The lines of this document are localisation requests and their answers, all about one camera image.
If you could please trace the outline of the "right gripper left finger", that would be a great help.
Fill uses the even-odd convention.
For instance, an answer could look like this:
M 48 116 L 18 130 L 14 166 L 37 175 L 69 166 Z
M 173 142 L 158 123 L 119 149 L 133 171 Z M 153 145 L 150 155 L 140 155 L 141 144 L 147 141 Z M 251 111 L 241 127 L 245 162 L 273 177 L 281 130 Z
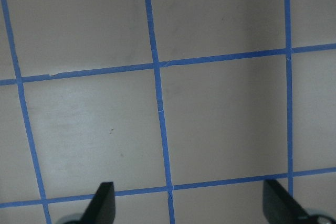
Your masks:
M 103 182 L 79 220 L 87 224 L 113 224 L 116 209 L 113 182 Z

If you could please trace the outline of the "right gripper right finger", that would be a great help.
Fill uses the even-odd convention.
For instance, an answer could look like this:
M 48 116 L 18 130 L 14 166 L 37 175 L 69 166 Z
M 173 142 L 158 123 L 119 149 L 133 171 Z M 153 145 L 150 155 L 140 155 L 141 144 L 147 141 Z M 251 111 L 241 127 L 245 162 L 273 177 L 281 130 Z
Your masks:
M 264 180 L 262 190 L 263 214 L 268 223 L 309 223 L 308 213 L 277 180 Z

